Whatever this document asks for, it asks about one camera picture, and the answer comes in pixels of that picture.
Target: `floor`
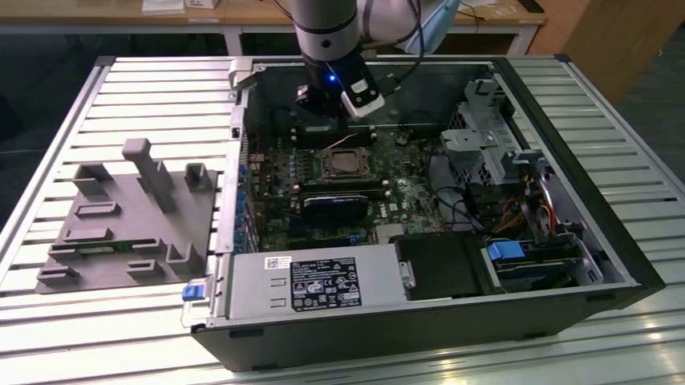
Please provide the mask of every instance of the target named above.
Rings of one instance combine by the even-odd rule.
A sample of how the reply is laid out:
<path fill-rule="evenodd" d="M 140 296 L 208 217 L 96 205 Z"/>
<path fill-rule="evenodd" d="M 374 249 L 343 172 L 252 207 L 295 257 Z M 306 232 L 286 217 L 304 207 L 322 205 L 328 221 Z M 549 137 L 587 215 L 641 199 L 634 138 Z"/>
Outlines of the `floor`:
<path fill-rule="evenodd" d="M 246 42 L 247 51 L 266 41 Z M 292 42 L 279 54 L 292 54 Z M 0 142 L 0 224 L 4 224 L 40 163 L 97 56 L 226 55 L 219 35 L 84 36 L 80 47 L 63 36 L 0 39 L 0 95 L 19 114 L 24 129 Z M 618 111 L 685 180 L 685 29 L 654 58 Z M 0 136 L 8 130 L 0 108 Z"/>

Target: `white sticker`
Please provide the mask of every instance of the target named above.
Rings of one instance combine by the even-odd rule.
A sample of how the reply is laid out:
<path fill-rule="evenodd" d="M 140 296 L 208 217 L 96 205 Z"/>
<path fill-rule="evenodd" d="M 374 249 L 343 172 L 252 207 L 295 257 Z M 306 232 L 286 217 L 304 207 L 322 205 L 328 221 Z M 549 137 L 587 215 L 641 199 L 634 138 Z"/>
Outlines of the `white sticker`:
<path fill-rule="evenodd" d="M 292 257 L 266 257 L 264 258 L 264 269 L 288 269 Z"/>
<path fill-rule="evenodd" d="M 216 22 L 219 22 L 219 19 L 218 18 L 188 18 L 188 22 L 216 23 Z"/>

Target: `blue latch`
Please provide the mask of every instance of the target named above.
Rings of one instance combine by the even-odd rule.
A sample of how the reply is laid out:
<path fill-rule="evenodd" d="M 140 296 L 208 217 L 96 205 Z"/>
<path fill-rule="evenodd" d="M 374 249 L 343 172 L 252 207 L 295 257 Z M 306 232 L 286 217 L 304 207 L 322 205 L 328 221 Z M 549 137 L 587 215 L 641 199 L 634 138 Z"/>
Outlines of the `blue latch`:
<path fill-rule="evenodd" d="M 350 235 L 350 246 L 356 246 L 363 239 L 364 236 L 362 234 Z"/>
<path fill-rule="evenodd" d="M 521 243 L 517 241 L 493 242 L 487 250 L 493 261 L 498 259 L 523 258 L 526 256 Z"/>
<path fill-rule="evenodd" d="M 186 286 L 180 298 L 183 298 L 183 301 L 199 301 L 204 299 L 204 284 Z"/>

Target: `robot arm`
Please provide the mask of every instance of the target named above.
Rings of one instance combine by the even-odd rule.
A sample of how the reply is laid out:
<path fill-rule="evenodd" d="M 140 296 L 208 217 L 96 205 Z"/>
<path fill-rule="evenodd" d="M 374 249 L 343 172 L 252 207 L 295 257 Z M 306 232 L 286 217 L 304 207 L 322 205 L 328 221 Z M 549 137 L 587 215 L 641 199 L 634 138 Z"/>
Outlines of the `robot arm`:
<path fill-rule="evenodd" d="M 429 28 L 437 37 L 429 41 L 439 43 L 458 0 L 294 0 L 291 4 L 310 80 L 298 90 L 298 105 L 338 120 L 367 116 L 383 107 L 384 96 L 398 89 L 403 77 L 376 82 L 362 58 L 359 32 L 370 39 L 398 43 L 410 53 L 418 48 L 423 56 L 423 32 Z"/>

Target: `motherboard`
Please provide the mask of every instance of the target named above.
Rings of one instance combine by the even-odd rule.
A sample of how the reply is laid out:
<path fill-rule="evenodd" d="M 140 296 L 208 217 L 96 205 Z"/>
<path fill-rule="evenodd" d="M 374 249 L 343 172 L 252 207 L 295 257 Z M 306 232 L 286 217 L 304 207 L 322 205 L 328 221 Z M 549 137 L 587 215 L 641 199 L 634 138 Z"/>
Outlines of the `motherboard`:
<path fill-rule="evenodd" d="M 251 156 L 260 250 L 372 245 L 443 230 L 422 176 L 429 139 L 403 127 L 371 128 L 320 148 L 295 139 L 276 138 Z"/>

